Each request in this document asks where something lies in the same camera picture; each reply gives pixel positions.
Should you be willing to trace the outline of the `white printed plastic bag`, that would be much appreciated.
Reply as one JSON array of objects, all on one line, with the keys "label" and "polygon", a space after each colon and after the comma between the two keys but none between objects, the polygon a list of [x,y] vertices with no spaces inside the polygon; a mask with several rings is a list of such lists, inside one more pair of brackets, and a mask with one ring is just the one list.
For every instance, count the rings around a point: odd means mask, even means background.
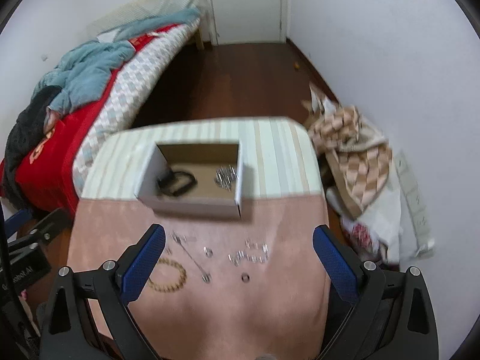
[{"label": "white printed plastic bag", "polygon": [[397,266],[415,257],[416,237],[402,208],[400,182],[392,175],[377,199],[356,219],[335,187],[326,190],[329,205],[339,215],[343,236],[363,261]]}]

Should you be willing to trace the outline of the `silver hair pin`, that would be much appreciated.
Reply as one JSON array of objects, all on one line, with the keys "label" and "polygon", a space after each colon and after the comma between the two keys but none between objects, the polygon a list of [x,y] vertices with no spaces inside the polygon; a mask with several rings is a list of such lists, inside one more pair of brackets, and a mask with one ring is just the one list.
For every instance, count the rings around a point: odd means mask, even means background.
[{"label": "silver hair pin", "polygon": [[177,235],[175,232],[172,234],[172,239],[176,244],[178,244],[182,250],[186,253],[186,255],[189,257],[189,259],[194,263],[194,265],[199,269],[199,271],[202,274],[202,281],[205,284],[210,284],[212,282],[212,277],[211,275],[203,269],[203,267],[194,259],[194,257],[191,255],[191,253],[187,250],[187,248],[184,246],[182,239],[180,238],[179,235]]}]

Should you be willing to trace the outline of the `red bed cover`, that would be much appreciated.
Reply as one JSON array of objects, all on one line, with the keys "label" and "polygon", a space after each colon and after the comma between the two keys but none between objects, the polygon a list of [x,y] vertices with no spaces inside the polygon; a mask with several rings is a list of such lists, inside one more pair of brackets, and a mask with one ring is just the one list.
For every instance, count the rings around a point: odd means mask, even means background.
[{"label": "red bed cover", "polygon": [[[73,160],[106,102],[122,66],[112,72],[100,99],[65,116],[46,108],[43,139],[16,169],[16,183],[30,204],[23,209],[53,211],[64,208],[70,213],[75,212],[79,196],[72,182]],[[4,158],[1,161],[1,196],[6,198],[2,188],[3,170]]]}]

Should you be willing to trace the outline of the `white power strip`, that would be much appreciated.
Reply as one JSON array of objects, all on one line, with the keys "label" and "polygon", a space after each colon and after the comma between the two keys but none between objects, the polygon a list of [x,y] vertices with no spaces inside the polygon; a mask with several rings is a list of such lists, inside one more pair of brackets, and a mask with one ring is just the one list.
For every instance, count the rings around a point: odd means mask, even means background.
[{"label": "white power strip", "polygon": [[416,256],[431,253],[434,249],[434,238],[426,209],[426,203],[417,183],[413,169],[408,163],[405,153],[400,150],[394,155],[394,165],[399,178],[400,187],[405,197],[408,213],[416,238]]}]

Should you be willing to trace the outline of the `black knit garment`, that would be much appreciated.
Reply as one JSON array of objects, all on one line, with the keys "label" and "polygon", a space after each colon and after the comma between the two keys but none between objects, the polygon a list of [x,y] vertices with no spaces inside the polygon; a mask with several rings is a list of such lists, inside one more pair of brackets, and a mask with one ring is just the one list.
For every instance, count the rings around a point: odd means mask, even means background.
[{"label": "black knit garment", "polygon": [[48,85],[34,95],[30,104],[18,115],[7,138],[1,186],[7,200],[17,209],[30,204],[16,183],[16,169],[43,139],[47,107],[61,90],[57,85]]}]

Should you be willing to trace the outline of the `white cardboard box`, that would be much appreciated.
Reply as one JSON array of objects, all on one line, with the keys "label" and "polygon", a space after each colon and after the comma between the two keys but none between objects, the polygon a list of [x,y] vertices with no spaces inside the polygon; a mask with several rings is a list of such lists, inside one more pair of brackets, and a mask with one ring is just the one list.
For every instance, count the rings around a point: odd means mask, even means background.
[{"label": "white cardboard box", "polygon": [[135,197],[163,215],[240,219],[242,173],[239,141],[158,143],[143,166]]}]

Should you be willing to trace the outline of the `checkered beige blanket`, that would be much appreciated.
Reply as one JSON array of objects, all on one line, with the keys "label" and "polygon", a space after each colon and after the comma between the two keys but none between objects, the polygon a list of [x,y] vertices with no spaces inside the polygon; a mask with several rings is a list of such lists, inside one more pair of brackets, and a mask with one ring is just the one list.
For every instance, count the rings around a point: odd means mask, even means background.
[{"label": "checkered beige blanket", "polygon": [[317,155],[324,155],[348,215],[361,216],[384,188],[393,152],[388,139],[356,106],[332,102],[315,84],[304,101],[304,126]]}]

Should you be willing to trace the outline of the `teal blue blanket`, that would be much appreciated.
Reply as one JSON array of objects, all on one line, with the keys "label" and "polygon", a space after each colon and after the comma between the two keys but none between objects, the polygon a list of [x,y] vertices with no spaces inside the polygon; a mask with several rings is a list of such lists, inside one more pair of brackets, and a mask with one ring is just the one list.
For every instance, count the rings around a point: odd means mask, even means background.
[{"label": "teal blue blanket", "polygon": [[191,24],[200,18],[196,7],[165,16],[137,19],[115,28],[110,42],[87,41],[67,52],[56,67],[37,83],[30,104],[66,116],[101,98],[112,72],[131,60],[136,49],[130,42],[139,35],[169,24]]}]

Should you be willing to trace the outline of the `black smart band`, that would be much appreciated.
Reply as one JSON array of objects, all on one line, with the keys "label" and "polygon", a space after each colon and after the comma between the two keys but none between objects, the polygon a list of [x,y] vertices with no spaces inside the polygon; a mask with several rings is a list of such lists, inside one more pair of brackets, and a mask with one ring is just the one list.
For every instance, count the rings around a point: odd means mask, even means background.
[{"label": "black smart band", "polygon": [[190,172],[170,170],[157,179],[157,189],[161,195],[180,197],[191,191],[197,183],[197,179]]}]

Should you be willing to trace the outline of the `white door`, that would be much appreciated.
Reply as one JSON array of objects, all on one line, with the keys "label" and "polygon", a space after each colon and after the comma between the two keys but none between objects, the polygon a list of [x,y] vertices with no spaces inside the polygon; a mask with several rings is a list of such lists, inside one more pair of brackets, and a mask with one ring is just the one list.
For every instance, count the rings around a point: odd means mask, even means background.
[{"label": "white door", "polygon": [[284,43],[288,0],[208,0],[215,46]]}]

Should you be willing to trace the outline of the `striped table cloth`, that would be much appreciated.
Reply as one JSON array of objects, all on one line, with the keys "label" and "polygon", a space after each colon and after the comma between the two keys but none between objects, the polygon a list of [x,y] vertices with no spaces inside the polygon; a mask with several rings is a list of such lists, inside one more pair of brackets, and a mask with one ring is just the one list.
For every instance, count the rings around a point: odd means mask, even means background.
[{"label": "striped table cloth", "polygon": [[125,130],[109,136],[94,161],[73,171],[83,199],[133,200],[156,143],[239,141],[246,170],[242,194],[278,198],[322,194],[317,157],[306,129],[288,118],[224,118]]}]

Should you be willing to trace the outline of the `checkered mattress quilt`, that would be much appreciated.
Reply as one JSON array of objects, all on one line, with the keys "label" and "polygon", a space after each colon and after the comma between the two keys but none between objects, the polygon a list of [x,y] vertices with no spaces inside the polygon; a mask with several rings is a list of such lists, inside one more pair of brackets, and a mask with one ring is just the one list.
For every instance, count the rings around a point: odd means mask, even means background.
[{"label": "checkered mattress quilt", "polygon": [[200,19],[149,30],[130,40],[137,52],[117,74],[72,164],[76,194],[84,189],[95,157],[109,136],[131,127],[169,63],[199,30]]}]

